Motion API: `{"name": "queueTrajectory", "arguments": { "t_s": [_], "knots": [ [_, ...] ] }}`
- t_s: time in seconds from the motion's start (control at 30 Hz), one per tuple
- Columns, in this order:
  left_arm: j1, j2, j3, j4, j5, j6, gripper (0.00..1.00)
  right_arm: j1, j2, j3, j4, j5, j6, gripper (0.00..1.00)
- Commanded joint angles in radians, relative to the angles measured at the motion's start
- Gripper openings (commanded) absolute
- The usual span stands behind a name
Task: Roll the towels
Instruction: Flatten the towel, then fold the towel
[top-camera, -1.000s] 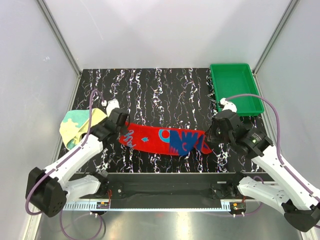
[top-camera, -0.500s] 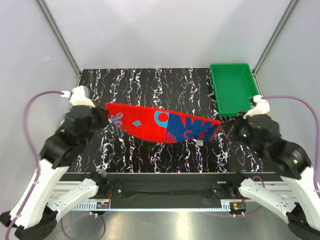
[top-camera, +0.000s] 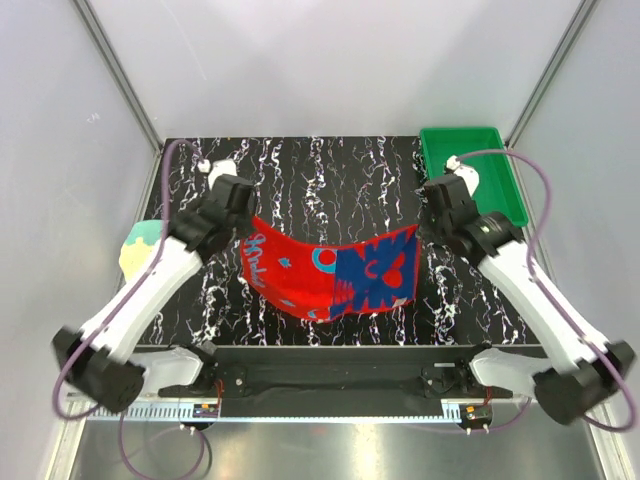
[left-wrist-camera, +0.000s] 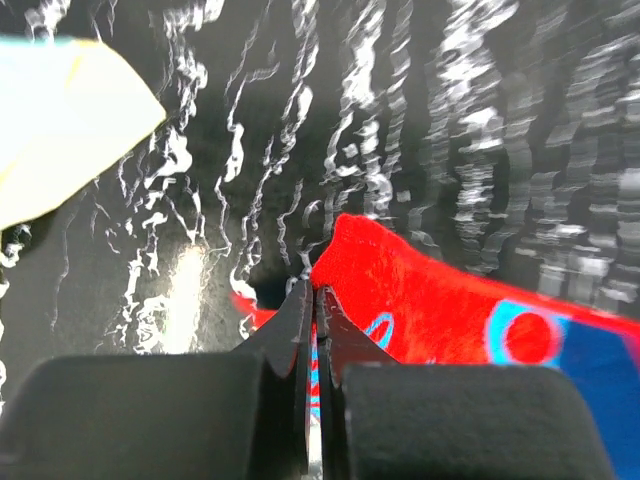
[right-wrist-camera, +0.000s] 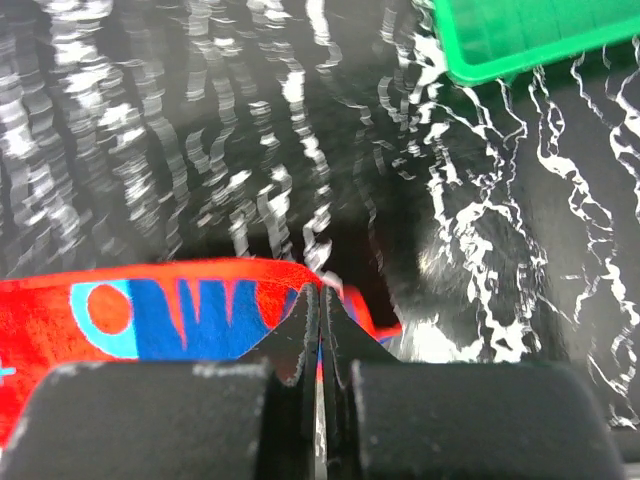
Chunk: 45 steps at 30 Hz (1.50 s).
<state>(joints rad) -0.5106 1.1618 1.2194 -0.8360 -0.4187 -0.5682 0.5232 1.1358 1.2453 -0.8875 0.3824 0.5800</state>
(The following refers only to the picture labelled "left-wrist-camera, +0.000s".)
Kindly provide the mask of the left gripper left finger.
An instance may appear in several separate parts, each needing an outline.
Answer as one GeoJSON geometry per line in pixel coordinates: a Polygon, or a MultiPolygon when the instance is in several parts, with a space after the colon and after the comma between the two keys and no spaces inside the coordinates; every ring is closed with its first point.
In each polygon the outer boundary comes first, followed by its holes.
{"type": "Polygon", "coordinates": [[[224,353],[40,364],[1,417],[5,479],[298,479],[308,470],[313,289],[224,353]]]}

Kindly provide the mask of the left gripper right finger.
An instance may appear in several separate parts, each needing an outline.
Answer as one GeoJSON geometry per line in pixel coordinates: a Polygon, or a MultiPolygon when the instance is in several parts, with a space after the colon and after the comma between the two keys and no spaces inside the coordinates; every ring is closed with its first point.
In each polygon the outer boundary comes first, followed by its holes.
{"type": "Polygon", "coordinates": [[[404,365],[316,294],[328,479],[610,479],[585,401],[546,367],[404,365]]]}

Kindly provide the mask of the red and blue towel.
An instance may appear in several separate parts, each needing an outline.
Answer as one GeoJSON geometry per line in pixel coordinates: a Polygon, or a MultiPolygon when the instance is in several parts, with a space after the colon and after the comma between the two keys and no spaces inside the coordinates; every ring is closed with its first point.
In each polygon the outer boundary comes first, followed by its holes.
{"type": "MultiPolygon", "coordinates": [[[[639,327],[631,320],[463,273],[349,214],[338,218],[307,282],[309,395],[320,417],[315,309],[317,292],[328,287],[349,320],[398,363],[560,372],[591,412],[614,470],[610,479],[638,477],[639,327]]],[[[235,303],[256,318],[256,331],[280,309],[257,309],[243,296],[235,303]]]]}

